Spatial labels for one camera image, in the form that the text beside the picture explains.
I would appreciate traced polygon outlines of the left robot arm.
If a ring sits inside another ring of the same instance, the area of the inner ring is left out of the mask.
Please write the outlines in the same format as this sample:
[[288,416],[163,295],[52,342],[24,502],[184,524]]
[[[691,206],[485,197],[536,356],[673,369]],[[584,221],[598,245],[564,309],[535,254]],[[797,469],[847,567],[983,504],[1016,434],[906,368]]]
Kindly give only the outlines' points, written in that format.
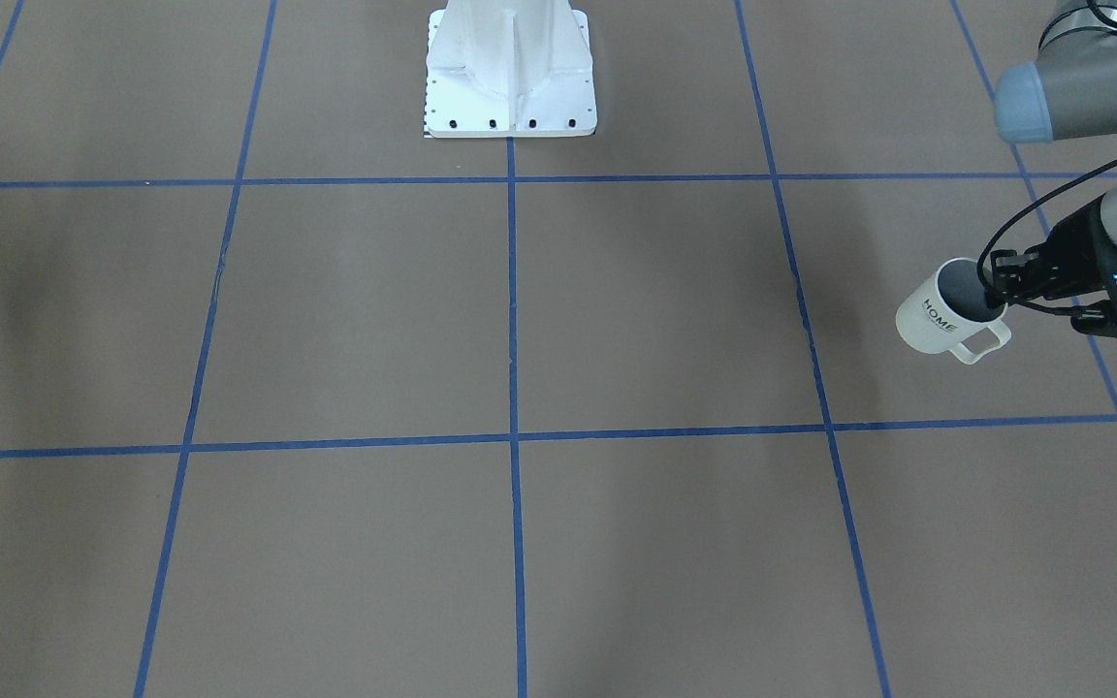
[[[993,103],[999,137],[1010,144],[1117,134],[1117,1],[1056,4],[1037,57],[999,77]],[[1116,324],[1117,187],[1029,250],[1005,250],[990,238],[978,266],[999,302],[1041,310],[1042,302],[1104,291],[1105,300],[1069,310],[1069,318]]]

